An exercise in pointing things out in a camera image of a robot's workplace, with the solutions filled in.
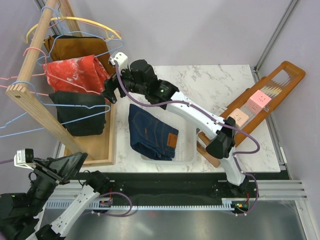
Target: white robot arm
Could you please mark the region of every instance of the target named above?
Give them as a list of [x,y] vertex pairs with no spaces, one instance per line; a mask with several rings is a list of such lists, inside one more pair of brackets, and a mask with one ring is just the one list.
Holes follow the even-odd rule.
[[170,82],[158,79],[152,66],[145,60],[134,61],[130,67],[128,67],[128,57],[123,52],[118,52],[110,57],[109,62],[113,66],[117,65],[121,79],[119,79],[117,75],[113,75],[111,79],[104,82],[105,91],[102,92],[102,95],[105,98],[115,104],[117,98],[114,91],[117,88],[119,89],[121,97],[125,97],[128,92],[142,94],[145,95],[145,98],[150,103],[178,114],[193,123],[211,139],[206,150],[213,157],[220,159],[228,182],[236,186],[242,184],[245,175],[240,172],[233,157],[233,153],[236,150],[233,139],[234,133],[232,134],[232,130],[217,124],[218,121],[232,126],[232,123],[226,123],[229,118],[226,120],[212,114],[190,100]]

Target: yellow hanger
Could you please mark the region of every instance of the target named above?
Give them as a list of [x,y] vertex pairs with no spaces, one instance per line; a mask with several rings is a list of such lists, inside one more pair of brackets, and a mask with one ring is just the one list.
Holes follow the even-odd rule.
[[[107,39],[112,39],[114,36],[111,36],[111,38],[108,36],[108,31],[114,33],[119,39],[122,39],[121,36],[113,29],[111,29],[110,27],[108,26],[105,26],[99,22],[96,22],[96,21],[92,21],[92,20],[89,20],[89,19],[85,19],[85,18],[80,18],[80,17],[75,17],[75,16],[60,16],[60,17],[53,17],[51,18],[50,21],[55,21],[57,19],[62,19],[62,20],[77,20],[77,21],[81,21],[81,22],[85,22],[85,23],[90,23],[90,24],[93,24],[93,25],[96,25],[98,27],[101,27],[103,29],[105,29],[105,33],[106,33],[106,37]],[[38,24],[34,25],[29,31],[28,33],[26,34],[26,43],[28,44],[29,43],[29,40],[28,40],[28,37],[29,37],[29,34],[31,32],[33,32],[33,30],[35,30],[36,28],[38,27]]]

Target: wooden drying rack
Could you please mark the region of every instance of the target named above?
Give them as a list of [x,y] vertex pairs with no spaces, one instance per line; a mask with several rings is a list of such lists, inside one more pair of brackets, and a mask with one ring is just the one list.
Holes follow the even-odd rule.
[[[46,7],[55,9],[58,0],[47,0]],[[62,14],[74,17],[68,0],[60,0]],[[30,47],[41,49],[44,38],[53,15],[53,10],[44,8],[41,14],[38,27],[31,41]],[[75,20],[67,21],[71,31],[80,31]],[[17,81],[29,82],[35,69],[39,56],[39,51],[28,50],[19,72]],[[22,107],[38,123],[59,139],[66,147],[66,153],[83,152],[88,153],[85,165],[112,165],[114,162],[115,145],[115,105],[110,106],[110,111],[106,113],[106,124],[101,135],[73,137],[56,118],[38,101],[38,99],[28,90],[27,83],[17,83],[10,85],[5,92],[13,101]]]

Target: pink block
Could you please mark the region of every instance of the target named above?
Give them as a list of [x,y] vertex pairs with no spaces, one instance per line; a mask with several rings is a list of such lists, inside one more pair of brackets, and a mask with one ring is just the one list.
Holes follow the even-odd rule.
[[229,117],[235,120],[236,127],[240,129],[249,119],[249,116],[241,111],[239,108],[233,110]]
[[257,115],[270,101],[271,97],[258,90],[248,99],[248,101],[244,105]]

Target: white plastic basket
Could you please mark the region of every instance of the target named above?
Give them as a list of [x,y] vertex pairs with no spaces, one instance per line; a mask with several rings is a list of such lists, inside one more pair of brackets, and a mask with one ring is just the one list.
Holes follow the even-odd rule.
[[177,114],[165,111],[159,107],[143,107],[143,109],[162,122],[178,129],[179,134],[176,142],[175,157],[172,161],[152,160],[143,155],[141,155],[141,161],[159,165],[193,164],[197,158],[196,127]]

